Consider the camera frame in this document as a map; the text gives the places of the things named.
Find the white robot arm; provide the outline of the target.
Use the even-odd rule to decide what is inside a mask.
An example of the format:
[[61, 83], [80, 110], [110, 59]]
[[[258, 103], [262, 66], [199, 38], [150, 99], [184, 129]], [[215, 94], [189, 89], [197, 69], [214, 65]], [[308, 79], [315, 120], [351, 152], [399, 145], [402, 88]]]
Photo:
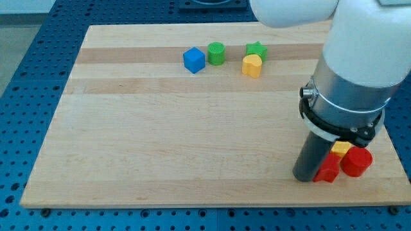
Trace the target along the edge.
[[271, 28], [331, 21], [317, 66], [300, 90], [300, 113], [320, 142], [367, 146], [410, 72], [410, 2], [252, 0]]

